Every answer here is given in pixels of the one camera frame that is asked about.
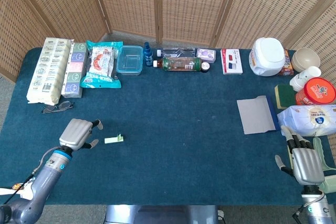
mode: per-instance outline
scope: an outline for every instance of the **bowl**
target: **bowl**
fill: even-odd
[[[294,58],[294,56],[293,56],[293,58],[292,58],[291,63],[292,63],[292,67],[294,68],[295,71],[297,71],[297,72],[302,72],[302,71],[305,70],[302,66],[300,66],[300,65],[298,64],[298,62],[296,61],[296,58]]]
[[[321,60],[318,54],[313,50],[309,48],[300,48],[293,55],[292,64],[296,71],[302,72],[311,66],[319,67]]]

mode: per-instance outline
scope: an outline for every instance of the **eyeglasses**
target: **eyeglasses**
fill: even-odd
[[[62,102],[60,105],[56,106],[56,105],[47,105],[43,110],[42,113],[53,113],[53,112],[60,112],[60,111],[64,111],[67,109],[71,109],[74,107],[74,102],[70,102],[70,101],[64,101]]]

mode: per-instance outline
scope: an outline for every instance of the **blue bottle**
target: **blue bottle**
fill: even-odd
[[[145,42],[145,47],[143,50],[143,55],[145,57],[146,66],[153,66],[153,52],[148,42]]]

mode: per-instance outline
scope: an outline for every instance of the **white plastic jar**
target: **white plastic jar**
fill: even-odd
[[[274,76],[285,64],[285,50],[274,38],[259,38],[249,55],[250,67],[258,76]]]

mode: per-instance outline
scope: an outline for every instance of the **green sponge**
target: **green sponge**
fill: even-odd
[[[291,85],[279,84],[274,89],[278,109],[284,110],[289,106],[296,105],[296,92]]]

